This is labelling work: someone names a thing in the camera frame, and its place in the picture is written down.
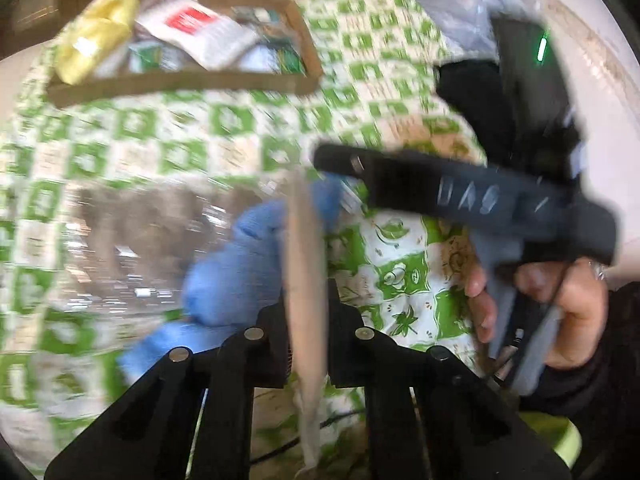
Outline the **person's right hand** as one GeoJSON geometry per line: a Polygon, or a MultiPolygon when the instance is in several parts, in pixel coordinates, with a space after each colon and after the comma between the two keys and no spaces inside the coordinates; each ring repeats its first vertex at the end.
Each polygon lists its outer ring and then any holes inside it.
{"type": "MultiPolygon", "coordinates": [[[[477,339],[483,344],[495,337],[498,312],[486,284],[483,268],[474,264],[465,295],[477,339]]],[[[569,269],[559,262],[524,264],[515,271],[514,284],[533,300],[541,304],[549,301],[563,311],[546,364],[556,370],[585,365],[596,353],[608,317],[608,288],[597,278],[592,262],[581,258],[569,269]]]]}

